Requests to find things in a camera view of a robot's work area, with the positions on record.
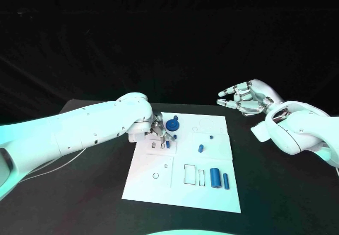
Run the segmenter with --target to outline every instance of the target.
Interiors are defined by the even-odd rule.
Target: table
[[[60,113],[95,103],[73,99]],[[87,148],[61,169],[17,185],[0,201],[1,234],[144,235],[174,229],[239,235],[339,233],[334,168],[311,152],[289,156],[271,141],[256,141],[249,128],[263,115],[242,117],[220,106],[151,106],[162,112],[226,117],[240,214],[122,200],[135,147],[124,134]]]

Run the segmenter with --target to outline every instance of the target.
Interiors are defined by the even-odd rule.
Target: small blue cylinder
[[[199,149],[197,149],[197,151],[199,151],[199,153],[201,153],[201,152],[203,152],[203,145],[201,145],[201,144],[199,145]]]
[[[223,173],[223,184],[224,184],[224,189],[229,189],[229,184],[227,184],[227,174]]]
[[[217,168],[209,169],[210,174],[210,186],[212,188],[220,188],[220,172]]]

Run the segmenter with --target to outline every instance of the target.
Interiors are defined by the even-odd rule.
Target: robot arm
[[[245,116],[261,112],[266,114],[265,120],[250,128],[261,142],[271,139],[279,150],[289,155],[308,150],[328,165],[339,167],[339,117],[328,117],[305,103],[284,102],[272,88],[259,80],[235,85],[219,96],[226,94],[235,94],[235,100],[217,99],[217,104],[237,109]]]
[[[23,177],[63,155],[128,133],[129,142],[154,132],[164,141],[161,115],[152,114],[147,96],[128,93],[70,112],[0,127],[0,199]]]

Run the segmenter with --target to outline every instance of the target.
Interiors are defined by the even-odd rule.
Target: black background
[[[213,105],[253,78],[336,115],[337,22],[324,1],[17,1],[0,14],[1,123],[131,91]]]

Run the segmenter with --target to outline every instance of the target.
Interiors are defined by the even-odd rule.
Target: small blue part
[[[210,186],[212,188],[220,188],[220,172],[217,168],[209,169],[210,174]]]
[[[224,184],[224,189],[229,189],[229,184],[227,184],[227,174],[223,173],[223,184]]]
[[[170,119],[165,122],[165,129],[168,131],[175,131],[178,129],[178,121],[177,121],[177,116],[173,117],[173,119]]]
[[[199,153],[201,153],[201,152],[203,152],[203,145],[201,145],[201,144],[199,145],[199,149],[197,149],[197,151],[199,151]]]

